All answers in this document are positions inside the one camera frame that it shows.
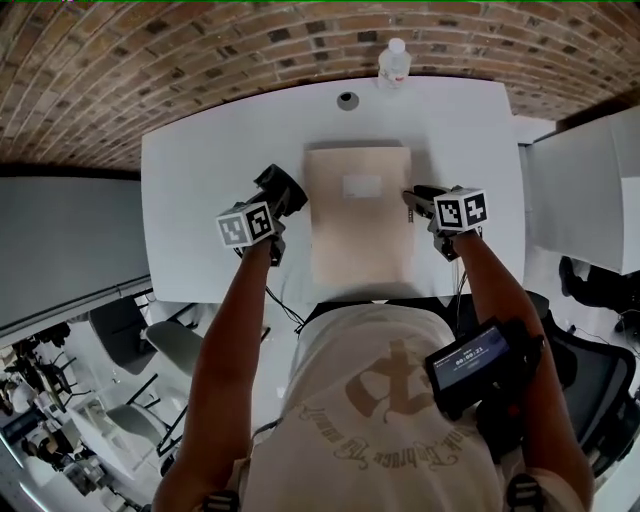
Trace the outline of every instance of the desk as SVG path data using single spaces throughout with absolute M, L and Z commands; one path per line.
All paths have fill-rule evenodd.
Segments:
M 343 92 L 359 97 L 340 110 Z M 409 77 L 398 94 L 371 79 L 295 87 L 222 105 L 146 134 L 142 205 L 156 297 L 221 302 L 239 265 L 225 250 L 215 218 L 255 192 L 253 180 L 271 163 L 304 188 L 305 149 L 409 147 L 412 181 L 484 188 L 490 222 L 485 239 L 518 281 L 525 257 L 524 198 L 512 115 L 502 84 Z M 287 250 L 269 286 L 285 301 L 383 299 L 453 295 L 458 269 L 433 248 L 427 222 L 415 224 L 413 279 L 366 289 L 319 286 L 311 274 L 308 205 L 290 218 Z

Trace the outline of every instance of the cardboard sheet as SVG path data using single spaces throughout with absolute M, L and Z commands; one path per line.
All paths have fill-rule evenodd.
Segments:
M 318 284 L 410 282 L 413 224 L 408 148 L 308 151 L 313 279 Z

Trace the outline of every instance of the display screen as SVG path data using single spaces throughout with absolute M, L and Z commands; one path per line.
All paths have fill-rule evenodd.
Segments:
M 508 351 L 509 344 L 500 331 L 491 327 L 433 364 L 440 389 L 466 379 Z

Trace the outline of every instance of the chair leg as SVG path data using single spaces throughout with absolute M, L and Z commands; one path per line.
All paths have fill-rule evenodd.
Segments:
M 78 359 L 78 358 L 77 358 L 77 357 L 74 357 L 73 359 L 71 359 L 71 361 L 69 361 L 68 363 L 66 363 L 64 366 L 61 366 L 61 367 L 60 367 L 60 369 L 61 369 L 62 371 L 64 371 L 64 370 L 65 370 L 65 368 L 67 368 L 67 366 L 69 366 L 71 363 L 73 363 L 76 359 Z
M 157 400 L 154 400 L 150 404 L 144 405 L 143 408 L 144 409 L 150 409 L 151 407 L 153 407 L 154 405 L 159 404 L 159 403 L 160 403 L 160 398 L 158 398 Z
M 184 409 L 182 409 L 182 412 L 180 413 L 180 416 L 178 416 L 176 421 L 173 422 L 173 425 L 171 425 L 169 430 L 167 430 L 167 433 L 162 438 L 162 441 L 160 441 L 160 444 L 158 444 L 158 446 L 156 446 L 156 452 L 158 454 L 158 457 L 162 457 L 164 454 L 166 454 L 169 450 L 171 450 L 175 445 L 177 445 L 182 440 L 182 436 L 180 436 L 178 439 L 171 439 L 171 434 L 173 434 L 173 431 L 178 426 L 178 423 L 180 423 L 180 420 L 182 420 L 182 418 L 184 418 L 185 414 L 187 414 L 187 408 L 186 407 Z M 169 443 L 169 445 L 166 448 L 163 449 L 162 446 L 169 439 L 171 439 L 171 442 Z
M 129 398 L 129 400 L 127 400 L 127 405 L 131 405 L 132 403 L 134 403 L 136 401 L 136 398 L 138 398 L 142 393 L 144 393 L 144 390 L 147 389 L 149 386 L 151 386 L 151 384 L 153 383 L 154 380 L 156 380 L 158 378 L 158 374 L 155 373 L 153 375 L 153 377 L 151 377 L 144 386 L 142 386 L 135 395 L 133 395 L 131 398 Z
M 196 307 L 198 304 L 196 302 L 192 302 L 191 304 L 189 304 L 188 306 L 185 306 L 184 308 L 182 308 L 180 311 L 178 311 L 175 315 L 172 315 L 171 317 L 169 317 L 167 319 L 167 322 L 174 322 L 177 324 L 181 324 L 180 320 L 178 320 L 178 317 L 184 315 L 187 311 L 189 311 L 190 309 L 193 309 L 194 307 Z M 195 322 L 191 322 L 189 325 L 185 325 L 185 327 L 187 329 L 195 329 L 196 327 L 198 327 L 198 324 Z

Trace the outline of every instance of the white cabinet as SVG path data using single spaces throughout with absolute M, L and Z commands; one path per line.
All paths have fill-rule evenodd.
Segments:
M 536 142 L 527 160 L 537 245 L 640 270 L 640 107 Z

